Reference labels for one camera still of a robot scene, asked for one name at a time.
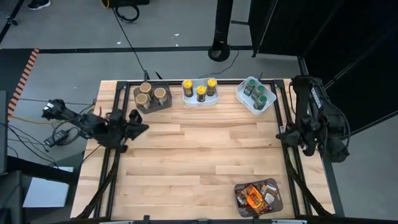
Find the wood plank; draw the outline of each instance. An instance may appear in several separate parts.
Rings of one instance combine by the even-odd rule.
[[[116,82],[101,82],[96,114],[111,112]],[[279,127],[274,105],[254,116],[235,99],[235,88],[220,85],[217,105],[186,108],[180,87],[171,86],[171,108],[142,114],[150,128],[127,141],[129,148],[121,155],[113,220],[142,220],[144,215],[154,220],[241,219],[234,185],[268,178],[278,183],[284,208],[261,218],[293,218],[282,148],[275,138]],[[285,122],[282,100],[280,105]],[[127,110],[134,108],[130,97]],[[89,140],[85,156],[97,146]],[[100,147],[82,165],[71,217],[84,209],[98,188],[104,150]],[[333,208],[320,158],[302,156],[302,162],[308,188],[325,208]]]

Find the jar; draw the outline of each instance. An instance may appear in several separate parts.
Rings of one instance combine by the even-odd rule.
[[[193,96],[193,88],[192,88],[192,81],[191,80],[185,80],[182,83],[183,89],[184,89],[184,95],[186,97],[191,97]]]
[[[266,104],[267,104],[267,97],[259,96],[257,100],[254,102],[253,108],[256,110],[262,110]]]
[[[149,83],[143,83],[139,87],[141,93],[147,95],[148,100],[151,101],[154,98],[154,92],[152,91],[152,85]]]
[[[251,98],[254,101],[256,101],[259,98],[259,96],[261,96],[263,94],[265,89],[266,89],[266,87],[263,85],[256,86],[254,88],[253,94],[251,95]]]
[[[140,93],[136,96],[136,103],[138,106],[142,106],[145,110],[149,109],[149,99],[146,94]]]
[[[246,96],[250,96],[250,94],[253,92],[253,89],[256,87],[256,81],[255,80],[249,80],[246,86],[244,87],[243,93]]]
[[[214,78],[207,80],[206,94],[208,96],[214,96],[214,94],[216,93],[216,86],[217,86],[217,80],[215,80]]]
[[[197,95],[198,102],[204,102],[206,100],[206,88],[204,86],[198,86]]]
[[[155,97],[159,101],[160,105],[163,105],[167,101],[166,90],[164,88],[157,88],[155,90]]]

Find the shoe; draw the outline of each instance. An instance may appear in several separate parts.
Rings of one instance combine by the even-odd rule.
[[[27,7],[30,10],[39,10],[45,7],[49,7],[51,6],[51,1],[38,1],[38,0],[33,0],[29,5],[27,5]]]

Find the yellow lid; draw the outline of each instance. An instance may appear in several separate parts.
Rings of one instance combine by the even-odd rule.
[[[185,80],[182,84],[184,88],[191,88],[192,87],[192,81],[191,80]]]
[[[208,87],[215,87],[216,85],[217,85],[217,80],[215,80],[214,78],[207,80]]]
[[[204,86],[198,86],[197,93],[199,95],[204,95],[206,93],[206,88]]]

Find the green can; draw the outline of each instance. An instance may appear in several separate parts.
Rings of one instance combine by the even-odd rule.
[[[253,108],[256,110],[262,110],[266,104],[267,104],[267,97],[259,96],[257,100],[254,102]]]
[[[248,83],[246,84],[246,87],[244,87],[243,93],[246,96],[250,96],[250,94],[253,92],[255,87],[256,87],[256,81],[255,80],[249,80]]]
[[[259,96],[261,96],[263,94],[265,89],[266,89],[266,87],[263,85],[256,86],[253,91],[253,94],[251,95],[251,98],[254,101],[256,101],[259,98]]]

